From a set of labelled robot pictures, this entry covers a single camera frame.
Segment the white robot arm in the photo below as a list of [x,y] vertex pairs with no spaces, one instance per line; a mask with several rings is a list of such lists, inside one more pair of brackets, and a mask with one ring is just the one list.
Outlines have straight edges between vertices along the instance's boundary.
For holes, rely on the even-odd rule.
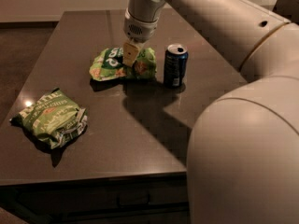
[[247,81],[193,126],[192,224],[299,224],[299,26],[248,0],[129,0],[126,63],[165,4]]

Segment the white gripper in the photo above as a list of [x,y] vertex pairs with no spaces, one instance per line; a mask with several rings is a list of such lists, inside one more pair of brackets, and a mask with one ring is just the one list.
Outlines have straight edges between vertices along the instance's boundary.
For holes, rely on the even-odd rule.
[[129,67],[132,67],[139,52],[140,52],[140,43],[145,43],[155,33],[157,28],[157,21],[146,22],[140,21],[134,18],[129,10],[125,10],[124,15],[124,27],[123,31],[127,35],[129,40],[123,44],[123,63]]

